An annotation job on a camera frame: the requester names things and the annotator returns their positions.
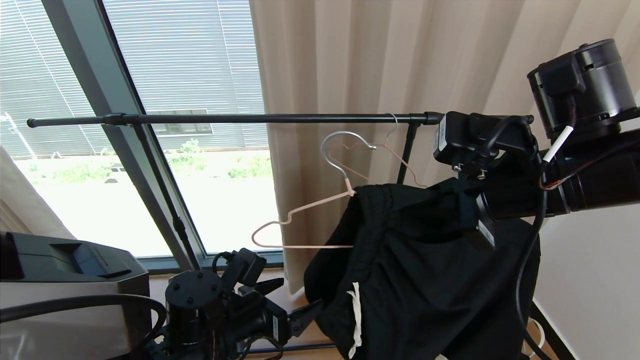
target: window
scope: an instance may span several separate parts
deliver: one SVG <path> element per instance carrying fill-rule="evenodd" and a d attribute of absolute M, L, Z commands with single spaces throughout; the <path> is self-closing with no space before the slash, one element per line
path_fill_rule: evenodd
<path fill-rule="evenodd" d="M 76 238 L 171 255 L 100 125 L 27 127 L 94 113 L 41 0 L 0 1 L 2 146 Z"/>
<path fill-rule="evenodd" d="M 248 0 L 159 3 L 104 0 L 146 112 L 264 113 Z M 259 250 L 251 233 L 278 218 L 266 125 L 153 128 L 206 251 Z"/>

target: corrugated metal wall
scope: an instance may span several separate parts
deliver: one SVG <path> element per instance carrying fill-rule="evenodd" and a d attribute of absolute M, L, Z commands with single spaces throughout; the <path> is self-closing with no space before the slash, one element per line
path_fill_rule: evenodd
<path fill-rule="evenodd" d="M 263 113 L 247 0 L 105 0 L 145 109 Z M 40 0 L 1 0 L 0 112 L 8 113 L 40 156 L 94 154 L 111 145 L 100 126 L 40 127 L 34 118 L 93 115 Z M 267 146 L 264 124 L 213 124 L 204 148 Z M 178 149 L 191 136 L 160 137 Z M 29 156 L 7 121 L 0 144 Z"/>

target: hanger hook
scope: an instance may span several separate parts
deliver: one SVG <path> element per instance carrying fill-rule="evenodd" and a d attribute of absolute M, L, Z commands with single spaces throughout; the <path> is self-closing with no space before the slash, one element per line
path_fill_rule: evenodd
<path fill-rule="evenodd" d="M 320 153 L 322 153 L 322 157 L 323 159 L 329 163 L 329 165 L 335 167 L 336 169 L 340 170 L 340 172 L 342 172 L 342 175 L 344 176 L 345 179 L 349 179 L 349 177 L 347 176 L 347 173 L 344 171 L 343 168 L 341 168 L 338 164 L 332 162 L 331 160 L 329 160 L 329 157 L 327 157 L 326 155 L 326 149 L 324 148 L 324 145 L 326 144 L 327 140 L 329 140 L 330 138 L 336 136 L 336 135 L 353 135 L 355 137 L 357 137 L 358 139 L 360 139 L 361 142 L 363 142 L 368 148 L 370 149 L 377 149 L 378 147 L 370 144 L 367 140 L 364 140 L 364 138 L 362 136 L 360 136 L 360 134 L 358 133 L 354 133 L 353 131 L 345 131 L 345 130 L 341 130 L 341 131 L 336 131 L 334 133 L 329 134 L 329 136 L 327 136 L 326 138 L 324 138 L 324 140 L 322 141 L 322 145 L 320 145 Z"/>
<path fill-rule="evenodd" d="M 396 121 L 396 124 L 394 125 L 393 130 L 391 130 L 391 131 L 389 131 L 387 133 L 387 137 L 385 138 L 385 144 L 387 144 L 387 140 L 389 139 L 389 135 L 393 134 L 396 131 L 396 129 L 398 128 L 398 118 L 392 113 L 387 113 L 387 114 L 393 116 L 394 120 Z"/>

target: beige curtain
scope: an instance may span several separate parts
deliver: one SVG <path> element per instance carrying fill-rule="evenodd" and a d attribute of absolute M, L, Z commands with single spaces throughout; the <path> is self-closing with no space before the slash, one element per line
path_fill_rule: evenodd
<path fill-rule="evenodd" d="M 75 239 L 2 147 L 0 231 Z"/>
<path fill-rule="evenodd" d="M 640 1 L 252 0 L 251 7 L 268 113 L 456 110 L 537 116 L 527 73 L 583 43 L 612 37 L 632 88 L 640 86 Z M 535 124 L 544 146 L 539 120 Z M 339 129 L 381 142 L 390 125 L 269 126 L 281 218 L 344 191 L 341 175 L 319 153 L 323 138 Z M 398 153 L 405 130 L 401 126 L 390 139 Z M 421 127 L 413 147 L 410 164 L 421 183 L 452 174 L 433 160 L 432 136 L 432 127 Z M 399 164 L 384 150 L 336 154 L 378 183 L 396 180 Z M 410 176 L 405 183 L 413 184 Z M 284 242 L 323 244 L 345 203 L 299 214 L 283 227 Z M 292 292 L 302 287 L 313 255 L 285 251 Z"/>

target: pink clothes hanger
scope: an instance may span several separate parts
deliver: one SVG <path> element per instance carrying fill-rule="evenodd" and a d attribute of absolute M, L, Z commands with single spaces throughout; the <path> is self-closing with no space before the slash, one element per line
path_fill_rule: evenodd
<path fill-rule="evenodd" d="M 394 120 L 396 121 L 396 125 L 394 126 L 393 130 L 391 130 L 391 131 L 389 131 L 389 132 L 387 133 L 387 137 L 385 137 L 385 143 L 382 143 L 382 144 L 377 143 L 377 144 L 373 144 L 373 145 L 375 145 L 375 146 L 377 146 L 377 147 L 383 147 L 383 148 L 385 148 L 386 150 L 388 150 L 389 152 L 391 152 L 391 154 L 392 154 L 393 156 L 395 156 L 398 160 L 400 160 L 400 162 L 401 162 L 402 164 L 404 164 L 404 165 L 406 166 L 406 168 L 411 172 L 411 174 L 413 175 L 413 182 L 414 182 L 416 185 L 418 185 L 418 186 L 423 186 L 423 187 L 427 188 L 427 187 L 428 187 L 427 185 L 425 185 L 425 184 L 420 184 L 420 183 L 418 182 L 418 176 L 415 174 L 415 171 L 413 171 L 413 169 L 411 168 L 411 166 L 409 166 L 409 164 L 407 164 L 407 163 L 402 159 L 402 157 L 401 157 L 400 155 L 396 154 L 396 152 L 395 152 L 395 151 L 393 151 L 393 150 L 392 150 L 392 149 L 387 145 L 387 142 L 388 142 L 388 140 L 389 140 L 389 136 L 390 136 L 392 133 L 394 133 L 394 131 L 396 131 L 396 129 L 397 129 L 397 127 L 398 127 L 398 118 L 397 118 L 394 114 L 389 114 L 389 115 L 391 115 L 391 116 L 394 118 Z M 377 184 L 375 181 L 373 181 L 373 180 L 369 179 L 368 177 L 366 177 L 366 176 L 362 175 L 361 173 L 357 172 L 356 170 L 353 170 L 352 168 L 350 168 L 350 167 L 346 166 L 345 164 L 343 164 L 343 163 L 339 162 L 338 160 L 336 160 L 336 159 L 331 155 L 331 150 L 335 149 L 336 147 L 340 147 L 340 146 L 342 146 L 342 147 L 344 147 L 344 148 L 345 148 L 345 149 L 347 149 L 347 150 L 351 150 L 351 149 L 353 149 L 353 148 L 354 148 L 355 146 L 357 146 L 357 145 L 362 145 L 362 144 L 361 144 L 361 143 L 354 143 L 354 144 L 353 144 L 353 145 L 351 145 L 351 146 L 347 146 L 347 145 L 345 145 L 345 144 L 334 145 L 334 146 L 332 146 L 332 147 L 330 147 L 330 148 L 329 148 L 329 155 L 328 155 L 328 157 L 329 157 L 331 160 L 333 160 L 336 164 L 340 165 L 340 166 L 342 167 L 342 169 L 346 169 L 346 170 L 348 170 L 348 171 L 350 171 L 350 172 L 352 172 L 352 173 L 354 173 L 354 174 L 356 174 L 356 175 L 358 175 L 358 176 L 360 176 L 360 177 L 363 177 L 364 179 L 368 180 L 368 181 L 369 181 L 369 182 L 371 182 L 372 184 Z"/>
<path fill-rule="evenodd" d="M 280 225 L 287 225 L 291 223 L 291 217 L 293 214 L 298 213 L 300 211 L 303 211 L 305 209 L 309 209 L 309 208 L 313 208 L 314 206 L 318 206 L 321 204 L 326 204 L 327 202 L 331 202 L 337 199 L 341 199 L 343 197 L 346 196 L 354 196 L 356 191 L 353 190 L 353 187 L 351 186 L 351 181 L 349 181 L 349 177 L 347 176 L 347 173 L 339 166 L 336 165 L 334 162 L 332 162 L 331 160 L 329 160 L 329 158 L 327 158 L 326 152 L 325 152 L 325 145 L 326 142 L 336 136 L 336 135 L 353 135 L 355 137 L 357 137 L 360 141 L 362 141 L 362 143 L 364 145 L 366 145 L 368 148 L 370 149 L 377 149 L 376 145 L 372 145 L 369 142 L 367 142 L 367 140 L 364 140 L 364 138 L 362 136 L 360 136 L 357 133 L 354 133 L 352 131 L 336 131 L 332 134 L 329 134 L 329 136 L 327 136 L 326 138 L 324 138 L 324 140 L 322 141 L 322 145 L 320 145 L 320 153 L 322 154 L 323 159 L 329 163 L 329 165 L 335 167 L 336 169 L 340 170 L 340 172 L 342 172 L 342 175 L 344 176 L 344 182 L 347 185 L 347 191 L 345 191 L 344 193 L 339 193 L 338 195 L 334 195 L 331 197 L 328 197 L 326 199 L 323 200 L 318 200 L 316 202 L 312 202 L 311 204 L 307 204 L 304 206 L 301 206 L 299 208 L 293 209 L 291 210 L 288 214 L 287 214 L 287 220 L 286 221 L 270 221 L 262 226 L 260 226 L 256 231 L 253 232 L 253 234 L 251 235 L 251 241 L 253 241 L 254 244 L 256 244 L 257 246 L 260 247 L 266 247 L 266 248 L 272 248 L 272 249 L 348 249 L 348 248 L 352 248 L 352 245 L 263 245 L 257 241 L 255 241 L 255 235 L 257 233 L 259 233 L 261 230 L 263 230 L 265 227 L 269 226 L 269 225 L 273 225 L 273 224 L 280 224 Z"/>

